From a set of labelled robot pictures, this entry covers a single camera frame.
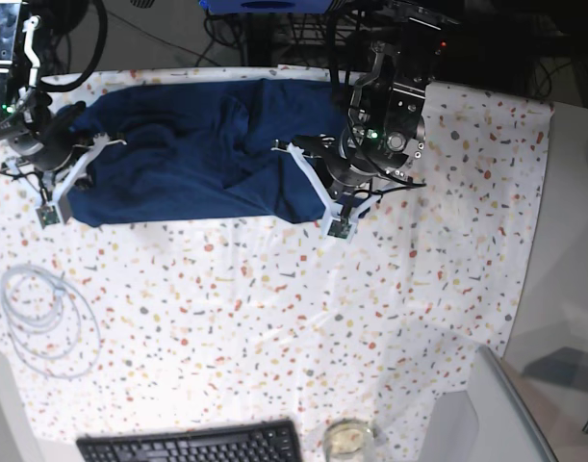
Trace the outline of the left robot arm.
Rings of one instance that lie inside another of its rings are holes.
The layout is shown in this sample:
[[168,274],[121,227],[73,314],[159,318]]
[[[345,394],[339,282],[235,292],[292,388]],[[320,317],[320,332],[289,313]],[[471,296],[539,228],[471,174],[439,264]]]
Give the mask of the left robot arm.
[[425,145],[422,110],[426,88],[447,46],[455,15],[428,1],[374,1],[349,6],[359,19],[386,26],[368,35],[371,67],[356,81],[339,76],[335,60],[337,18],[327,29],[329,77],[345,110],[345,129],[336,136],[276,140],[304,173],[324,206],[324,235],[351,241],[362,215],[389,193],[424,186],[411,176]]

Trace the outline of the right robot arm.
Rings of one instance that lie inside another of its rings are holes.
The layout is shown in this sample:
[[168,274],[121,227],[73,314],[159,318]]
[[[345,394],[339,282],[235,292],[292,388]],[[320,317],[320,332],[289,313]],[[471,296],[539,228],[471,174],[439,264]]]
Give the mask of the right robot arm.
[[0,141],[13,151],[0,166],[0,175],[35,190],[42,227],[69,221],[69,193],[90,185],[89,165],[115,144],[104,133],[87,137],[73,130],[73,122],[87,108],[85,102],[58,113],[50,109],[52,94],[79,89],[100,62],[108,35],[103,2],[93,2],[97,37],[83,72],[67,84],[43,80],[43,70],[55,55],[54,38],[72,31],[88,6],[87,1],[0,1]]

